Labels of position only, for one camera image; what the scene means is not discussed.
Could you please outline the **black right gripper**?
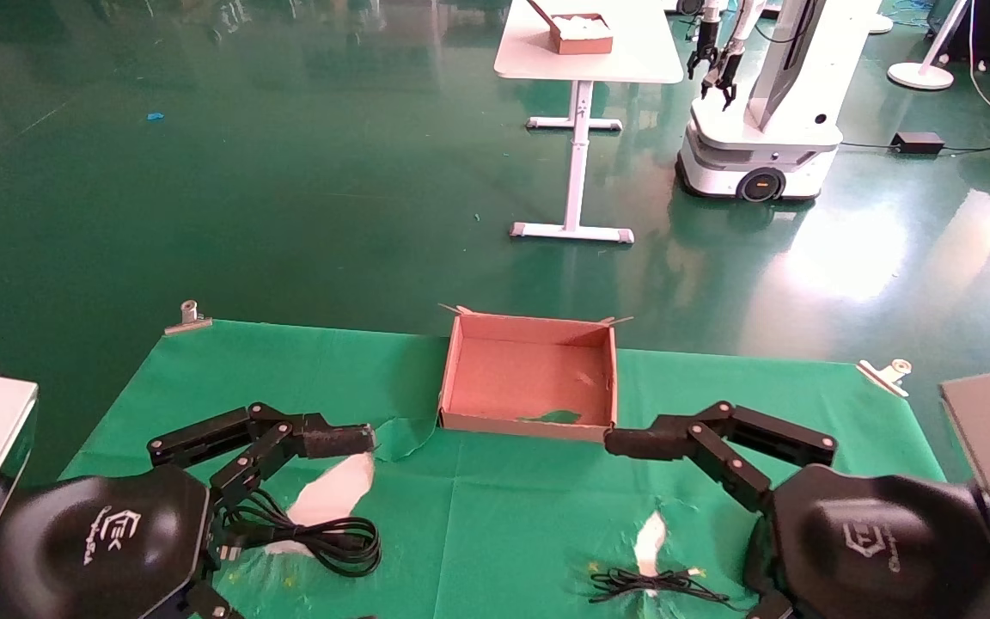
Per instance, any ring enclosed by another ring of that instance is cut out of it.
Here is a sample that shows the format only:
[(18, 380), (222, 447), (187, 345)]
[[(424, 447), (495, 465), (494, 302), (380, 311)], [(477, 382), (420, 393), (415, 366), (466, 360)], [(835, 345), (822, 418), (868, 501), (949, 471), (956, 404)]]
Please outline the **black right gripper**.
[[(843, 475), (836, 440), (743, 405), (609, 428), (609, 454), (695, 463), (743, 509), (747, 619), (990, 618), (990, 505), (970, 485)], [(805, 467), (771, 490), (739, 445)]]

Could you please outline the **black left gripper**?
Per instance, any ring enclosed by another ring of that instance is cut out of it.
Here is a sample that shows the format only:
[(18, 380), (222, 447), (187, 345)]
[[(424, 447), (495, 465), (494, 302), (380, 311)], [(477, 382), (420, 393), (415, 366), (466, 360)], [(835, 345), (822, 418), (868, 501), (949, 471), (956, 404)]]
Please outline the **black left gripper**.
[(247, 501), (294, 457), (374, 446), (369, 424), (331, 426), (318, 413), (255, 402), (150, 440), (155, 467), (235, 453), (210, 478), (210, 493), (176, 467), (19, 493), (0, 517), (0, 618), (242, 619), (210, 583), (212, 505)]

